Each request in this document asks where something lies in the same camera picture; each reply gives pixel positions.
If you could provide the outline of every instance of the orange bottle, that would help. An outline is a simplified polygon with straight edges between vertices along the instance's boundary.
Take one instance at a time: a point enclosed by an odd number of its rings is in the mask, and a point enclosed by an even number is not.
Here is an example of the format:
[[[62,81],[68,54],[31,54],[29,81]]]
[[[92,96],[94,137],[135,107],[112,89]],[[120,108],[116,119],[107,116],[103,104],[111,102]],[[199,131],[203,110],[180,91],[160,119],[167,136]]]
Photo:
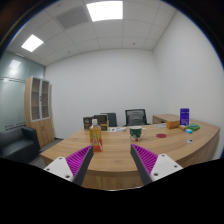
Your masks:
[[[101,152],[102,146],[102,135],[101,127],[97,124],[97,119],[92,119],[92,126],[89,127],[90,144],[93,146],[94,152]]]

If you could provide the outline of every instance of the glass door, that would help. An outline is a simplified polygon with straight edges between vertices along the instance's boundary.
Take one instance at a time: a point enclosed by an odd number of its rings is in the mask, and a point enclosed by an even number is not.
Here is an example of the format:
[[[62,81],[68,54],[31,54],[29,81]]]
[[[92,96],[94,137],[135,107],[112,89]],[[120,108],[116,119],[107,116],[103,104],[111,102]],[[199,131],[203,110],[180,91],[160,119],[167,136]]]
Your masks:
[[[32,120],[40,119],[40,79],[33,78],[31,88],[31,116]]]
[[[42,81],[41,111],[42,118],[49,117],[49,82],[44,80]]]

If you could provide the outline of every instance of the curved desk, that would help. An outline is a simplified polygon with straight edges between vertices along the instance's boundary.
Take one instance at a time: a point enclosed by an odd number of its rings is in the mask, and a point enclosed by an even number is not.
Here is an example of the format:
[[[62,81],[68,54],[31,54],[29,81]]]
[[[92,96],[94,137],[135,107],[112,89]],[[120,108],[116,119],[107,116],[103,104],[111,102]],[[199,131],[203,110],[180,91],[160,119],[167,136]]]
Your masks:
[[[158,115],[166,121],[178,120],[176,115]],[[168,130],[146,125],[147,134],[141,141],[132,142],[129,127],[124,132],[102,132],[103,151],[95,152],[86,172],[82,186],[92,189],[116,190],[143,186],[135,162],[130,154],[131,144],[144,147],[158,154],[166,153],[182,167],[209,161],[216,149],[219,127],[197,120],[190,123],[200,125],[200,129],[188,134],[179,128]],[[164,133],[166,138],[157,138]],[[58,156],[67,157],[90,145],[89,132],[81,129],[60,143],[41,153],[50,164]]]

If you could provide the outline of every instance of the purple box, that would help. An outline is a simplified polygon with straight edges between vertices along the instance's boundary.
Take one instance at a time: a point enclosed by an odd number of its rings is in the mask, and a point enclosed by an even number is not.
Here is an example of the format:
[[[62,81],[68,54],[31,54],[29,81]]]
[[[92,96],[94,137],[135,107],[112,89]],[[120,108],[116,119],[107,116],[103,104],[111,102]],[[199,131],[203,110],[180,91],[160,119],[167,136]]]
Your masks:
[[[180,125],[189,125],[189,108],[180,109]]]

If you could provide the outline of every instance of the air vent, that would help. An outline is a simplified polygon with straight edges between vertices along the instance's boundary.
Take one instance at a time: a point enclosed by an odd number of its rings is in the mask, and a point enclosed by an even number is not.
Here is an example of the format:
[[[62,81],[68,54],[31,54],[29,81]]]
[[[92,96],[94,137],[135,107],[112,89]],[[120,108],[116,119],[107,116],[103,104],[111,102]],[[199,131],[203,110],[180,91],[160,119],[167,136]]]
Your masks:
[[[77,7],[64,12],[61,15],[57,16],[56,19],[65,29],[89,21],[83,7]]]

